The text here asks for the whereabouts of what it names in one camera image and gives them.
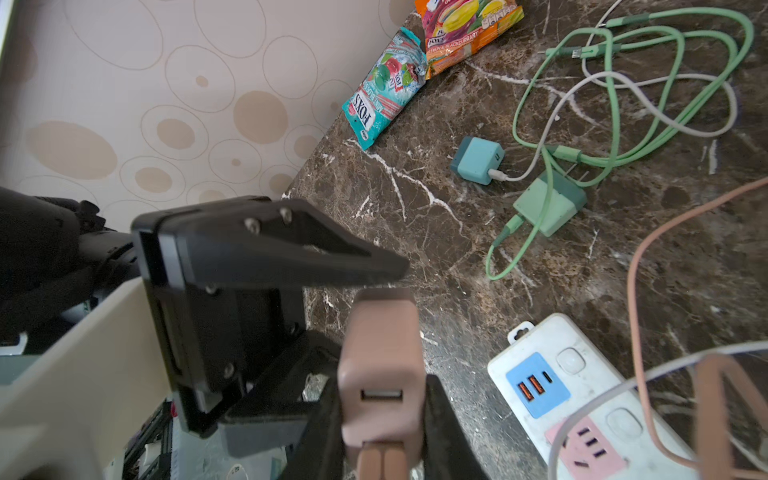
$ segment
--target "fox's candy bag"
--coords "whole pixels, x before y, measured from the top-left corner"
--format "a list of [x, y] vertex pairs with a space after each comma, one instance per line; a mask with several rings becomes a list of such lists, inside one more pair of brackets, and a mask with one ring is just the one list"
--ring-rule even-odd
[[342, 107], [362, 148], [395, 119], [426, 81], [427, 60], [421, 42], [400, 28], [362, 84]]
[[456, 65], [523, 18], [515, 0], [416, 0], [427, 42], [427, 78]]

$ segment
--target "wallpaper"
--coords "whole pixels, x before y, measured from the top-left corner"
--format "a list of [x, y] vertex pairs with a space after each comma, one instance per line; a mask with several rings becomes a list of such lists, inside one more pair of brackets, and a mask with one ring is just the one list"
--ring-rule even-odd
[[20, 0], [0, 183], [152, 210], [279, 198], [412, 0]]

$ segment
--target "orange usb port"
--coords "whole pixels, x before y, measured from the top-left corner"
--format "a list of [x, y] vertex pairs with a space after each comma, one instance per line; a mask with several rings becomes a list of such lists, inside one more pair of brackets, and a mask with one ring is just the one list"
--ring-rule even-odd
[[523, 395], [526, 399], [528, 399], [529, 402], [533, 401], [533, 394], [531, 393], [531, 390], [528, 390], [528, 387], [525, 386], [523, 382], [518, 383], [518, 388], [521, 392], [523, 392]]
[[533, 385], [533, 388], [536, 389], [539, 395], [544, 395], [544, 387], [541, 386], [541, 383], [538, 382], [535, 376], [529, 376], [528, 381]]

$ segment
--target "brown marble surface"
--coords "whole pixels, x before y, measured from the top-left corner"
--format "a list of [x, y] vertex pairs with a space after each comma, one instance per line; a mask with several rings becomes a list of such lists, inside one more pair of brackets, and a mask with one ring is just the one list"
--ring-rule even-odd
[[[762, 2], [626, 0], [616, 16], [716, 5], [752, 18], [755, 45], [732, 77], [740, 101], [736, 127], [715, 141], [678, 134], [643, 160], [618, 168], [587, 189], [583, 211], [551, 238], [537, 238], [515, 272], [497, 282], [485, 278], [488, 246], [515, 214], [512, 203], [529, 182], [471, 184], [449, 170], [451, 159], [465, 135], [479, 136], [506, 149], [502, 170], [525, 171], [533, 153], [514, 142], [511, 122], [525, 79], [543, 60], [537, 52], [555, 46], [573, 28], [594, 26], [611, 3], [524, 2], [520, 24], [428, 82], [369, 151], [360, 150], [340, 117], [288, 192], [355, 235], [410, 259], [410, 274], [401, 285], [413, 288], [419, 302], [428, 371], [442, 379], [475, 454], [494, 479], [545, 476], [545, 464], [485, 370], [505, 348], [506, 333], [522, 321], [537, 323], [563, 312], [623, 375], [632, 376], [625, 284], [635, 247], [664, 221], [768, 174], [768, 51], [760, 37], [768, 14]], [[409, 23], [418, 24], [415, 15]], [[667, 24], [723, 29], [742, 38], [735, 24], [717, 18]], [[720, 73], [721, 45], [693, 40], [687, 50], [684, 71]], [[666, 74], [671, 60], [671, 48], [660, 46], [619, 55], [616, 69], [639, 81]], [[592, 65], [593, 71], [598, 68]], [[546, 76], [521, 118], [521, 134], [530, 141], [538, 141], [558, 95], [581, 77], [580, 63], [558, 60]], [[679, 112], [701, 88], [699, 82], [680, 81], [668, 111]], [[657, 99], [660, 87], [646, 91]], [[651, 122], [638, 105], [629, 94], [621, 95], [623, 151]], [[726, 116], [724, 95], [717, 94], [690, 125], [716, 130]], [[551, 141], [605, 155], [609, 122], [604, 91], [585, 88], [561, 112]], [[717, 161], [714, 169], [711, 158]], [[578, 167], [574, 175], [584, 172]], [[715, 345], [768, 338], [766, 214], [768, 189], [763, 189], [676, 228], [646, 253], [638, 302], [648, 366]], [[497, 271], [517, 252], [528, 228], [497, 252]], [[354, 293], [310, 290], [311, 327], [341, 340]], [[768, 392], [766, 357], [744, 362]], [[652, 389], [657, 409], [690, 441], [689, 377], [671, 376]], [[733, 423], [737, 438], [757, 449], [760, 432], [748, 428], [751, 420], [737, 412]]]

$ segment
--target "white power strip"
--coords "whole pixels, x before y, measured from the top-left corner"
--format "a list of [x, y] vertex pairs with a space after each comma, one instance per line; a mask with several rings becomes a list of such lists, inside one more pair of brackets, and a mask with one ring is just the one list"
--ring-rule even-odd
[[[491, 360], [488, 373], [546, 462], [548, 439], [554, 438], [562, 422], [624, 378], [562, 313], [550, 315], [537, 326], [523, 322], [508, 339], [510, 346]], [[670, 426], [656, 413], [654, 418], [667, 448], [693, 458]], [[698, 474], [659, 452], [633, 390], [606, 402], [576, 425], [560, 451], [558, 478], [684, 480]]]

